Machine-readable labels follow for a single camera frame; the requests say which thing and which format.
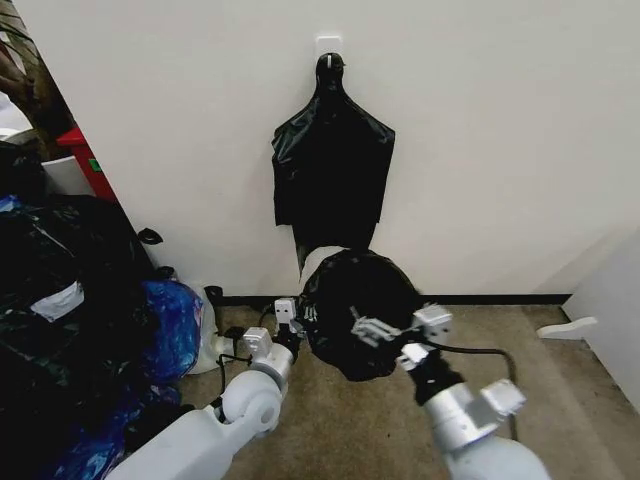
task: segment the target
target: black plastic bag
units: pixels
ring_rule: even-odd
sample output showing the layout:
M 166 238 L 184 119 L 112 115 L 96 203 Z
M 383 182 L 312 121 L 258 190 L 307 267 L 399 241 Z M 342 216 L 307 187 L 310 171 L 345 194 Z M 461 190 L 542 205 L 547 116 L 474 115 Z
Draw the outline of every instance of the black plastic bag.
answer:
M 300 319 L 313 353 L 351 381 L 390 375 L 399 352 L 363 343 L 351 333 L 360 317 L 404 330 L 422 305 L 418 291 L 388 258 L 343 250 L 322 261 L 300 296 Z
M 70 425 L 100 431 L 125 386 L 148 385 L 157 318 L 140 281 L 152 269 L 122 211 L 93 197 L 0 213 L 0 228 L 0 431 L 9 476 L 32 478 L 71 445 Z M 54 321 L 31 311 L 72 282 L 76 308 Z
M 301 265 L 319 246 L 368 248 L 380 220 L 395 132 L 349 98 L 343 71 L 321 56 L 313 97 L 272 141 L 276 225 L 293 226 Z
M 45 198 L 46 175 L 37 152 L 0 141 L 0 198 L 17 195 L 23 203 Z

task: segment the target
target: red box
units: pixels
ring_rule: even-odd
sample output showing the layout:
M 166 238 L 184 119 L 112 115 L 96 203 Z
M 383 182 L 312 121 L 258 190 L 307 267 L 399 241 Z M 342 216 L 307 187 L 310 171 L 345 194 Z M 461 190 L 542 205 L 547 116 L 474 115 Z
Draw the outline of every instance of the red box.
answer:
M 57 143 L 61 147 L 69 147 L 71 149 L 71 152 L 76 157 L 78 165 L 80 165 L 80 168 L 82 169 L 82 173 L 87 177 L 89 185 L 93 188 L 96 197 L 114 203 L 118 202 L 116 194 L 113 193 L 107 177 L 104 175 L 100 165 L 96 161 L 95 155 L 91 152 L 89 144 L 78 127 L 69 130 L 58 138 Z

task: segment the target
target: white wall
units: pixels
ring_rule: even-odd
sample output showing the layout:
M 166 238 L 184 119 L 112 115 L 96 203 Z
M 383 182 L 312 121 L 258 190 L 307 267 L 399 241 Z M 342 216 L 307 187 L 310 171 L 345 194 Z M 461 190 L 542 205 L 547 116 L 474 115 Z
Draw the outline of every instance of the white wall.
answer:
M 640 2 L 15 0 L 137 227 L 235 295 L 296 293 L 273 129 L 314 36 L 397 131 L 372 247 L 430 294 L 565 293 L 638 224 Z

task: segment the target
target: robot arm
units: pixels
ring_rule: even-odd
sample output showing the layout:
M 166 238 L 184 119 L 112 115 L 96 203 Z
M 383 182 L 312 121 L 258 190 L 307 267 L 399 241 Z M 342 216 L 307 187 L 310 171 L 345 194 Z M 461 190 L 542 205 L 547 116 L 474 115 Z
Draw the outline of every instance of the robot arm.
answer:
M 547 480 L 543 463 L 521 443 L 493 434 L 526 399 L 509 380 L 499 380 L 477 397 L 430 343 L 446 343 L 451 314 L 438 305 L 414 313 L 406 331 L 369 318 L 358 319 L 352 333 L 377 348 L 400 343 L 400 366 L 416 386 L 416 402 L 431 418 L 433 437 L 454 480 Z
M 230 382 L 221 401 L 214 402 L 216 407 L 180 417 L 116 467 L 107 480 L 220 479 L 236 452 L 277 426 L 301 327 L 295 321 L 293 299 L 276 301 L 275 309 L 276 342 L 264 328 L 245 332 L 243 339 L 252 353 L 250 370 Z M 549 479 L 542 462 L 524 445 L 493 436 L 501 422 L 524 404 L 518 388 L 500 380 L 474 397 L 440 351 L 420 343 L 442 341 L 450 328 L 449 312 L 427 306 L 415 312 L 407 331 L 361 318 L 352 333 L 376 348 L 393 342 L 403 345 L 398 363 L 416 385 L 416 402 L 431 417 L 435 443 L 452 479 Z
M 250 369 L 236 376 L 220 399 L 182 415 L 118 465 L 107 479 L 223 478 L 242 447 L 278 425 L 289 371 L 300 344 L 291 323 L 295 311 L 289 313 L 278 319 L 285 323 L 279 324 L 275 343 L 265 328 L 252 327 L 245 332 L 243 339 L 252 353 Z

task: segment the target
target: white door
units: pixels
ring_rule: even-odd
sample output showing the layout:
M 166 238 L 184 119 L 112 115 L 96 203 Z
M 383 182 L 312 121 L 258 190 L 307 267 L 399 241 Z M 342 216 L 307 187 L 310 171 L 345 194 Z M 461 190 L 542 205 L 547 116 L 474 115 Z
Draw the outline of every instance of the white door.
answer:
M 585 339 L 640 411 L 640 231 L 562 306 L 571 320 L 596 317 Z

